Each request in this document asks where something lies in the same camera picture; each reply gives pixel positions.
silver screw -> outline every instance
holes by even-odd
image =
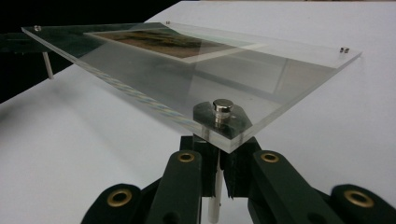
[[[41,26],[35,26],[35,31],[40,32],[41,31]]]

metal standoff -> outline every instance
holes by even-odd
[[[233,102],[226,99],[218,99],[213,102],[213,110],[215,115],[215,122],[223,123],[231,116],[233,111]]]
[[[35,31],[40,32],[41,31],[41,26],[36,25],[35,26]]]
[[[349,52],[349,48],[341,48],[340,49],[340,53],[348,53]]]

black background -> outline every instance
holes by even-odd
[[[144,22],[176,4],[162,1],[9,1],[0,4],[0,34],[21,33],[23,26],[62,26]],[[71,65],[49,53],[53,73]],[[0,52],[0,104],[48,78],[42,53]]]

brass insert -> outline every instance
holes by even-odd
[[[182,161],[182,162],[190,162],[194,160],[194,155],[192,155],[191,153],[181,153],[178,155],[178,160]]]
[[[267,161],[267,162],[277,162],[279,161],[279,157],[273,153],[264,153],[262,154],[262,160]]]
[[[132,192],[128,189],[116,189],[107,197],[107,204],[112,207],[121,207],[132,199]]]
[[[374,206],[373,199],[371,199],[369,196],[367,196],[366,194],[360,191],[354,189],[346,190],[344,192],[344,196],[347,198],[348,201],[350,201],[351,203],[357,206],[364,208],[369,208]]]

black mount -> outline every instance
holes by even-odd
[[[196,106],[194,119],[211,120],[210,109],[206,115],[200,112],[207,113],[207,107]],[[251,125],[244,113],[239,115],[229,121],[233,125],[207,126],[233,135]],[[229,197],[248,198],[255,224],[396,223],[396,210],[370,190],[347,184],[334,187],[331,195],[320,192],[281,154],[262,150],[254,137],[228,154],[193,135],[181,137],[162,178],[144,189],[127,184],[106,189],[82,224],[201,223],[202,197],[216,196],[218,163]]]

